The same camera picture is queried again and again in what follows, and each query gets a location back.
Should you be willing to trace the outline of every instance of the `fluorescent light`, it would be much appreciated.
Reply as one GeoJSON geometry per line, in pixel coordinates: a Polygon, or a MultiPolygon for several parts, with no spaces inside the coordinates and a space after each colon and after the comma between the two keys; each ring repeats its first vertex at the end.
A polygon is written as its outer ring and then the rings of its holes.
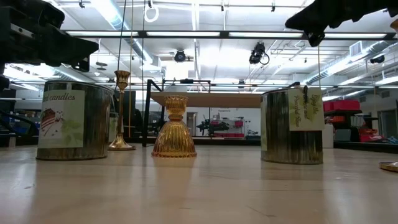
{"type": "Polygon", "coordinates": [[[36,87],[34,87],[34,86],[32,86],[32,85],[28,85],[28,84],[21,84],[21,85],[18,85],[18,84],[11,84],[11,85],[18,86],[18,87],[21,87],[21,88],[25,88],[25,89],[27,89],[27,90],[40,91],[38,88],[36,88],[36,87]]]}
{"type": "Polygon", "coordinates": [[[378,39],[384,38],[387,34],[325,34],[325,38],[348,38],[348,39],[378,39]]]}
{"type": "Polygon", "coordinates": [[[338,88],[373,88],[373,86],[338,86],[338,88]]]}
{"type": "Polygon", "coordinates": [[[398,88],[398,86],[379,86],[379,88],[398,88]]]}
{"type": "Polygon", "coordinates": [[[35,84],[35,85],[44,85],[45,82],[13,82],[13,84],[35,84]]]}
{"type": "Polygon", "coordinates": [[[282,85],[282,84],[287,84],[289,80],[267,80],[264,84],[269,85],[269,84],[276,84],[276,85],[282,85]]]}
{"type": "Polygon", "coordinates": [[[210,93],[239,93],[238,91],[211,91],[210,93]]]}
{"type": "Polygon", "coordinates": [[[300,38],[303,36],[299,32],[230,32],[230,37],[291,37],[300,38]]]}
{"type": "Polygon", "coordinates": [[[89,36],[98,36],[98,37],[120,37],[122,34],[123,37],[130,36],[138,36],[138,32],[136,31],[67,31],[67,34],[72,35],[74,37],[89,37],[89,36]]]}
{"type": "Polygon", "coordinates": [[[6,69],[4,70],[3,74],[9,78],[13,78],[16,80],[44,81],[43,79],[35,77],[31,74],[16,70],[15,68],[12,68],[11,66],[7,66],[6,69]]]}
{"type": "MultiPolygon", "coordinates": [[[[319,85],[309,85],[309,88],[319,88],[319,85]]],[[[322,85],[321,88],[333,88],[333,86],[328,86],[328,85],[322,85]]]]}
{"type": "Polygon", "coordinates": [[[340,96],[324,96],[322,97],[323,101],[329,101],[329,100],[334,100],[336,98],[339,98],[340,96]]]}
{"type": "Polygon", "coordinates": [[[389,78],[380,80],[380,81],[376,82],[376,85],[384,85],[384,84],[388,84],[388,83],[392,83],[392,82],[398,82],[398,76],[389,77],[389,78]]]}
{"type": "Polygon", "coordinates": [[[264,92],[257,92],[257,91],[240,91],[239,93],[242,94],[263,94],[264,92]]]}
{"type": "Polygon", "coordinates": [[[349,80],[346,80],[346,81],[344,81],[344,82],[340,83],[339,85],[347,85],[347,84],[350,84],[350,83],[356,82],[356,81],[360,80],[361,78],[362,78],[362,77],[354,77],[354,78],[350,78],[349,80]]]}
{"type": "Polygon", "coordinates": [[[355,92],[353,92],[353,93],[348,93],[347,95],[345,95],[345,96],[354,96],[354,95],[357,95],[358,93],[362,93],[362,92],[364,92],[365,90],[359,90],[359,91],[355,91],[355,92]]]}
{"type": "Polygon", "coordinates": [[[188,31],[188,32],[147,32],[147,35],[150,37],[155,37],[155,36],[161,36],[161,37],[195,37],[195,36],[200,36],[200,37],[218,37],[220,36],[220,32],[194,32],[194,31],[188,31]]]}

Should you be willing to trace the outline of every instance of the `ceiling pipe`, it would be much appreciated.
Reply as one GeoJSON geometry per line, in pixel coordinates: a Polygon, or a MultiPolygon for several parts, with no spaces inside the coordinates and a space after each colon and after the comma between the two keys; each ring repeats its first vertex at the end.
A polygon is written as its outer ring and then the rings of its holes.
{"type": "Polygon", "coordinates": [[[385,70],[387,70],[387,69],[390,69],[390,68],[394,68],[394,67],[396,67],[396,66],[398,66],[398,62],[393,62],[393,63],[391,63],[391,64],[389,64],[389,65],[385,65],[385,66],[376,68],[375,70],[373,70],[373,71],[371,71],[371,72],[367,72],[367,73],[365,73],[365,74],[363,74],[363,75],[358,75],[357,77],[350,78],[349,80],[343,81],[343,82],[341,82],[341,83],[338,84],[338,85],[347,85],[347,84],[356,82],[356,81],[358,81],[358,80],[361,80],[361,79],[363,79],[363,78],[366,78],[366,77],[369,77],[369,76],[372,76],[372,75],[377,75],[377,74],[380,73],[380,72],[383,72],[383,71],[385,71],[385,70]]]}
{"type": "Polygon", "coordinates": [[[368,48],[365,49],[365,51],[361,54],[362,57],[351,57],[349,52],[347,54],[344,54],[341,57],[338,57],[337,59],[333,60],[332,62],[328,63],[325,67],[322,68],[322,71],[314,71],[312,72],[308,79],[306,79],[304,82],[307,85],[311,85],[322,78],[329,77],[330,75],[336,74],[346,68],[349,68],[352,65],[357,64],[360,61],[367,60],[370,58],[374,58],[380,54],[382,54],[382,51],[387,49],[388,47],[391,47],[393,45],[397,44],[394,41],[379,41],[375,44],[370,45],[368,48]]]}
{"type": "MultiPolygon", "coordinates": [[[[91,0],[91,3],[114,30],[121,31],[122,27],[124,30],[131,30],[131,25],[128,22],[124,21],[123,23],[123,15],[120,13],[114,0],[91,0]]],[[[123,39],[144,63],[152,63],[154,61],[154,56],[142,46],[142,43],[138,39],[123,39]]]]}

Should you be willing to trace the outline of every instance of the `security camera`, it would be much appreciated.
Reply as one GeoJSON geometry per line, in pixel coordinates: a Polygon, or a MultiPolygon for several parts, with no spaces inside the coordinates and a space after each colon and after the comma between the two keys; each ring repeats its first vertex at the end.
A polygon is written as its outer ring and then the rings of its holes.
{"type": "Polygon", "coordinates": [[[377,57],[377,58],[372,58],[371,60],[369,60],[371,63],[383,63],[384,60],[386,58],[384,57],[384,55],[377,57]]]}
{"type": "Polygon", "coordinates": [[[186,55],[183,50],[177,50],[177,53],[174,55],[174,60],[176,62],[183,62],[186,59],[186,55]]]}
{"type": "Polygon", "coordinates": [[[255,65],[257,63],[261,63],[263,65],[267,65],[269,63],[269,56],[266,54],[266,47],[264,46],[264,43],[258,42],[254,49],[251,52],[251,55],[249,57],[249,62],[252,65],[255,65]],[[266,63],[262,63],[261,59],[263,57],[267,57],[268,61],[266,63]]]}

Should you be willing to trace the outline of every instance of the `brass candlestick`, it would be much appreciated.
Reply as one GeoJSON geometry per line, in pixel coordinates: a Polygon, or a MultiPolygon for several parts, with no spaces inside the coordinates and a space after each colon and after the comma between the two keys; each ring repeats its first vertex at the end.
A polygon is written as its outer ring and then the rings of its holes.
{"type": "Polygon", "coordinates": [[[390,27],[393,28],[398,34],[398,19],[396,19],[394,22],[392,22],[390,27]]]}
{"type": "Polygon", "coordinates": [[[119,94],[119,119],[118,119],[118,133],[116,134],[116,138],[109,145],[108,150],[112,151],[126,151],[126,150],[136,150],[135,146],[130,146],[124,141],[123,133],[122,133],[122,121],[123,121],[123,96],[124,89],[127,87],[127,79],[130,76],[130,73],[127,71],[115,71],[117,85],[120,89],[119,94]]]}

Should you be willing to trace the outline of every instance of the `exposed ductwork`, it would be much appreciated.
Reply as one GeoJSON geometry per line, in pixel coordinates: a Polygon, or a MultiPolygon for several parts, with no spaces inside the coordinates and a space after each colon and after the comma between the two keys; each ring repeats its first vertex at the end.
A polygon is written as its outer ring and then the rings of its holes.
{"type": "MultiPolygon", "coordinates": [[[[113,29],[121,31],[122,27],[124,27],[124,30],[131,30],[131,25],[128,22],[124,21],[123,23],[123,15],[120,13],[119,7],[114,0],[91,0],[91,3],[113,29]]],[[[138,57],[142,57],[144,63],[153,62],[154,56],[143,48],[140,40],[132,39],[131,41],[130,38],[123,39],[131,46],[138,57]]]]}
{"type": "Polygon", "coordinates": [[[373,42],[371,41],[365,42],[365,44],[367,44],[368,47],[364,48],[364,50],[362,50],[361,54],[359,55],[351,56],[350,52],[348,52],[347,54],[338,57],[334,61],[324,66],[320,74],[318,71],[312,72],[309,75],[309,78],[305,80],[305,83],[307,85],[311,85],[322,78],[326,78],[329,77],[330,75],[336,74],[352,65],[355,65],[356,63],[362,60],[368,60],[374,57],[378,57],[380,56],[380,54],[382,54],[383,50],[397,44],[397,42],[394,41],[379,41],[375,44],[371,43],[373,42]]]}

